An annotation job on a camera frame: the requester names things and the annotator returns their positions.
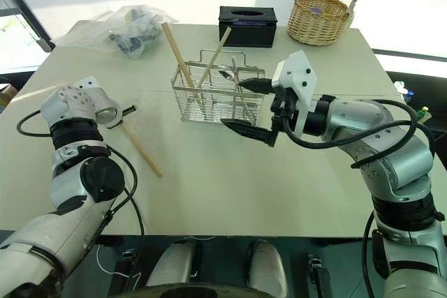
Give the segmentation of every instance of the chopstick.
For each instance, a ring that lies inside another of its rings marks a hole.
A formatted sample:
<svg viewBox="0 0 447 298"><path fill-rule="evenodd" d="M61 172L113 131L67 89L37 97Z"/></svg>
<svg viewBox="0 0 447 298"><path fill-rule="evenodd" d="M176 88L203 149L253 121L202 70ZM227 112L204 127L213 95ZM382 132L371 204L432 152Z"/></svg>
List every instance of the chopstick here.
<svg viewBox="0 0 447 298"><path fill-rule="evenodd" d="M134 134L132 134L132 132L124 124L121 124L121 126L123 128L123 131L126 133L126 135L129 137L129 139L132 141L135 148L140 152L141 156L144 157L145 160L149 163L149 165L151 166L151 168L153 169L155 174L158 177L162 177L163 176L162 171L157 166L157 164L155 164L155 162L149 157L149 155L146 154L145 150L141 146L141 144L138 141L138 139L136 138L136 136Z"/></svg>
<svg viewBox="0 0 447 298"><path fill-rule="evenodd" d="M228 38L228 36L230 35L231 32L231 28L227 27L225 30L225 33L223 33L221 42L219 43L219 46L217 47L216 51L214 52L214 54L211 57L210 63L207 65L205 72L203 73L200 82L197 84L197 87L201 87L202 83L204 80L206 80L207 76L210 74L210 70L212 65L214 64L214 61L216 61L217 55L219 55L219 53L221 52L222 47L224 46L226 39Z"/></svg>
<svg viewBox="0 0 447 298"><path fill-rule="evenodd" d="M188 68L186 67L186 64L184 63L182 55L180 54L179 47L177 45L177 42L175 42L173 32L170 30L169 24L167 22L164 22L161 25L161 28L163 28L163 31L165 32L166 38L168 39L168 42L169 42L169 45L170 45L171 49L173 50L175 58L177 59L177 62L179 63L180 70L183 72L183 76L186 78L186 81L188 82L189 87L194 87L193 81L191 79L191 74L189 73Z"/></svg>

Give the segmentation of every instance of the metal wire basket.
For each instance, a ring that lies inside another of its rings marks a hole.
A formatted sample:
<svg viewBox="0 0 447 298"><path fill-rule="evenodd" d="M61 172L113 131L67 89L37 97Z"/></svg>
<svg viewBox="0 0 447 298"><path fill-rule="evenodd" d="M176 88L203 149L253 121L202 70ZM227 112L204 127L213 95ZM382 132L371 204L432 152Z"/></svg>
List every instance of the metal wire basket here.
<svg viewBox="0 0 447 298"><path fill-rule="evenodd" d="M171 80L175 97L179 104L183 121L198 121L220 123L221 119L236 118L256 124L263 101L263 94L255 94L237 85L237 81L247 78L264 78L265 71L255 66L248 66L243 52L221 51L220 54L237 56L243 66L232 67L236 80L233 82L225 78L222 67L213 65L210 74L198 88L207 64L203 62L204 53L214 53L214 50L202 49L198 61L185 62L191 74L194 88L189 87L179 68L175 70Z"/></svg>

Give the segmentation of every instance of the table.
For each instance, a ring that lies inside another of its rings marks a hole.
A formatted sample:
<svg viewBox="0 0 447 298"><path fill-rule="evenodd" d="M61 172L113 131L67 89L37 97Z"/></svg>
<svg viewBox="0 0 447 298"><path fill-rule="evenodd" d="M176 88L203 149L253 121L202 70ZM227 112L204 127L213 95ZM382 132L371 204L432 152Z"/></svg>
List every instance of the table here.
<svg viewBox="0 0 447 298"><path fill-rule="evenodd" d="M186 59L195 59L198 49L217 43L217 27L174 25L173 31ZM186 48L188 38L190 48ZM318 76L317 94L399 98L355 29L334 45L311 47L293 42L279 28L271 50L240 49L268 77L277 61L303 49ZM57 47L0 116L0 132L6 139L0 142L0 229L16 230L34 216L53 210L48 193L51 141L18 134L16 123L36 110L56 86L95 75L122 106L137 105L137 112L125 122L164 173L163 177L154 174L122 129L101 129L105 141L137 170L140 182L135 200L147 234L362 235L372 203L360 173L349 169L351 159L345 153L336 148L304 149L285 135L279 136L275 148L269 148L222 125L182 122L170 88L174 69L175 59L164 38L136 61ZM271 99L264 101L261 126L269 126ZM395 117L405 116L396 112ZM26 129L45 132L47 126L35 118ZM130 172L117 162L131 183ZM442 202L447 195L446 171L438 158L431 175L437 208L447 213L447 203ZM138 234L133 208L126 205L120 210L104 234Z"/></svg>

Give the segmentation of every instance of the robotic arm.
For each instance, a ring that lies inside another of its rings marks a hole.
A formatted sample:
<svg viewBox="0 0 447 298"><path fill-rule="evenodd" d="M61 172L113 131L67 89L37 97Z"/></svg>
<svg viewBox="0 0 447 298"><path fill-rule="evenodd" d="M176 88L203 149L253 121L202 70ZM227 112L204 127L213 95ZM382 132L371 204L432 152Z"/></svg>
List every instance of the robotic arm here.
<svg viewBox="0 0 447 298"><path fill-rule="evenodd" d="M109 158L110 147L97 127L116 126L123 112L93 77L59 88L41 114L56 149L50 197L57 210L30 221L0 245L0 297L58 297L124 190L123 172Z"/></svg>
<svg viewBox="0 0 447 298"><path fill-rule="evenodd" d="M275 94L272 129L222 119L230 129L271 147L281 131L298 145L339 147L354 159L352 167L360 168L372 195L378 227L372 233L373 260L387 278L385 297L447 297L447 254L440 224L444 216L434 208L428 176L433 156L422 141L398 126L412 124L414 132L416 117L412 115L411 122L393 121L383 104L414 111L388 100L312 100L316 76L304 52L281 62L271 81L254 78L240 85ZM305 142L302 133L321 136L324 142Z"/></svg>

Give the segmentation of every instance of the floor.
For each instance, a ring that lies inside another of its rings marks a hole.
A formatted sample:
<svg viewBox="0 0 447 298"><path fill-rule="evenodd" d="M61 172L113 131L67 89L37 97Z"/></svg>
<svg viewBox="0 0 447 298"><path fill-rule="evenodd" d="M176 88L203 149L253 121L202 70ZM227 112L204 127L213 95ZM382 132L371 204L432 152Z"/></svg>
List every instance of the floor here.
<svg viewBox="0 0 447 298"><path fill-rule="evenodd" d="M102 266L113 271L122 251L133 248L138 237L124 237L120 246L102 246L99 259ZM183 237L146 237L146 260L139 284L143 285L160 254L174 241ZM247 249L256 237L217 237L202 241L203 261L200 281L245 286L244 263ZM316 255L328 268L334 298L365 298L365 284L360 266L360 242L350 241L327 246L328 241L310 238L279 237L267 239L281 254L288 276L289 297L317 297L313 285L308 285L307 256ZM66 281L63 298L107 297L112 276L102 272L96 264L94 246L88 256ZM376 297L383 294L383 279L374 271L369 260L369 272Z"/></svg>

